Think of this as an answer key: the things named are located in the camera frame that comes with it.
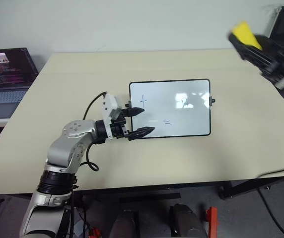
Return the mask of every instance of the whiteboard frame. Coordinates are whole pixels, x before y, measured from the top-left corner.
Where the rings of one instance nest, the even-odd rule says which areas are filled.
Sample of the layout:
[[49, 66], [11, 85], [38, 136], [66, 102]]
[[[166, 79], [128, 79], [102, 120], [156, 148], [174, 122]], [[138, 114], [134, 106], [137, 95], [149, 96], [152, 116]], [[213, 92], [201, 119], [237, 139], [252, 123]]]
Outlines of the whiteboard frame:
[[[199, 78], [199, 79], [178, 79], [178, 80], [157, 80], [157, 81], [137, 81], [137, 82], [131, 82], [129, 84], [129, 97], [130, 97], [130, 103], [131, 103], [131, 84], [133, 83], [161, 83], [161, 82], [179, 82], [179, 81], [198, 81], [198, 80], [206, 80], [208, 81], [209, 85], [209, 101], [210, 101], [210, 130], [208, 134], [200, 134], [200, 135], [173, 135], [173, 136], [156, 136], [156, 137], [142, 137], [140, 139], [154, 139], [154, 138], [171, 138], [171, 137], [189, 137], [189, 136], [208, 136], [212, 132], [212, 116], [211, 116], [211, 109], [212, 109], [212, 96], [211, 96], [211, 82], [208, 78]], [[131, 117], [131, 130], [133, 130], [133, 120]]]

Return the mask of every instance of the whiteboard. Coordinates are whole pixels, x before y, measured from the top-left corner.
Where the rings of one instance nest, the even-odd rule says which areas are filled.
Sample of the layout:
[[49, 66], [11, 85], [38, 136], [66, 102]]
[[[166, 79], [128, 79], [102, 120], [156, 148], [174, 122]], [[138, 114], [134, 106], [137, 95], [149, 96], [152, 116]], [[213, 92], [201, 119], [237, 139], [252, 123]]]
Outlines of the whiteboard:
[[132, 117], [132, 130], [155, 127], [144, 138], [211, 133], [211, 86], [208, 79], [132, 82], [129, 90], [132, 107], [145, 110]]

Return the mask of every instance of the laptop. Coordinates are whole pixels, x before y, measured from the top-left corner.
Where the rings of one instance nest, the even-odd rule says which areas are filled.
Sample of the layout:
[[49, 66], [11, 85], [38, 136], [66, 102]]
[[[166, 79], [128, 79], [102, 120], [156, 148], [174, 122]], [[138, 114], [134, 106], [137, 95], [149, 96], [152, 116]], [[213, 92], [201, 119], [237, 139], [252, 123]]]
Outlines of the laptop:
[[0, 119], [12, 116], [37, 75], [26, 48], [0, 50]]

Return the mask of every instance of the whiteboard clip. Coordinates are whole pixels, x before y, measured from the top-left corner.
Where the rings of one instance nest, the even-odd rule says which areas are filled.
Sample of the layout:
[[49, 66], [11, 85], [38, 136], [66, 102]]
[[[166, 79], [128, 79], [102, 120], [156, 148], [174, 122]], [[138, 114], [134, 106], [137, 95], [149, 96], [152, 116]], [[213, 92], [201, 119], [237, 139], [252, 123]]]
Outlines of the whiteboard clip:
[[210, 96], [210, 106], [212, 106], [214, 102], [216, 102], [216, 100]]
[[126, 103], [125, 106], [126, 106], [126, 108], [131, 108], [132, 107], [131, 101], [128, 100], [128, 103]]

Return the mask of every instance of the laptop screen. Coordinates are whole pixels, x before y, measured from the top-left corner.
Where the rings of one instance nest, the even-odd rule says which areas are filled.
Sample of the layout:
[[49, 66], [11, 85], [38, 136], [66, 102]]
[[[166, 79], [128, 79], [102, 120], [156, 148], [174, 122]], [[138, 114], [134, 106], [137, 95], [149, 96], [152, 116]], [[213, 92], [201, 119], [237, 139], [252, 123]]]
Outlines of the laptop screen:
[[30, 86], [37, 75], [26, 48], [0, 50], [0, 88]]

